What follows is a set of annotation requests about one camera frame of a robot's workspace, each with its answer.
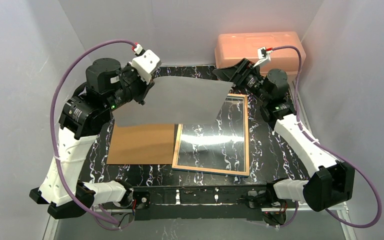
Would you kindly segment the hot air balloon photo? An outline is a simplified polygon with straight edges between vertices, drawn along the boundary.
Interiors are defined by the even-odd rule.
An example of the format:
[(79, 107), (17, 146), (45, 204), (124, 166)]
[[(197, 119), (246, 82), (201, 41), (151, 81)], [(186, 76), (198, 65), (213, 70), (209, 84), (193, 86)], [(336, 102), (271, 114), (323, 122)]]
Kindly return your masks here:
[(119, 127), (146, 124), (211, 124), (217, 118), (232, 83), (184, 76), (161, 76), (144, 105), (131, 101), (113, 111)]

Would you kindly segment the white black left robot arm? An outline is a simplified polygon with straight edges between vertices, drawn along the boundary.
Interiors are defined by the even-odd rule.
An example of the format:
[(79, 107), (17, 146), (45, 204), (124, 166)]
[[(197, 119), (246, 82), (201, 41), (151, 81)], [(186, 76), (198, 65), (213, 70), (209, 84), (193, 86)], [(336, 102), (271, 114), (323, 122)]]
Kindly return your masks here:
[(133, 188), (123, 180), (81, 182), (79, 176), (92, 145), (111, 114), (135, 101), (145, 103), (154, 86), (159, 60), (140, 62), (135, 58), (125, 66), (113, 58), (95, 60), (85, 71), (86, 81), (64, 104), (56, 138), (57, 154), (43, 183), (30, 191), (37, 204), (48, 205), (54, 219), (77, 218), (93, 206), (118, 203), (134, 207)]

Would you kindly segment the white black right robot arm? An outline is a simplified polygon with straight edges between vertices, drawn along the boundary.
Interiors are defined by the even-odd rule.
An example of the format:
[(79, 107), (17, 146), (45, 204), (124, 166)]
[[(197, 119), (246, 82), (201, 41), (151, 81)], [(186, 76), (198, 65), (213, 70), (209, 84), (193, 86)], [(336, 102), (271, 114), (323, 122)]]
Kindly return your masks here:
[(310, 176), (309, 180), (283, 178), (268, 183), (262, 194), (267, 202), (298, 201), (320, 212), (352, 198), (355, 169), (318, 147), (318, 140), (297, 120), (294, 105), (287, 99), (285, 71), (273, 68), (262, 76), (260, 68), (244, 58), (233, 66), (213, 70), (213, 74), (262, 101), (263, 120), (288, 143)]

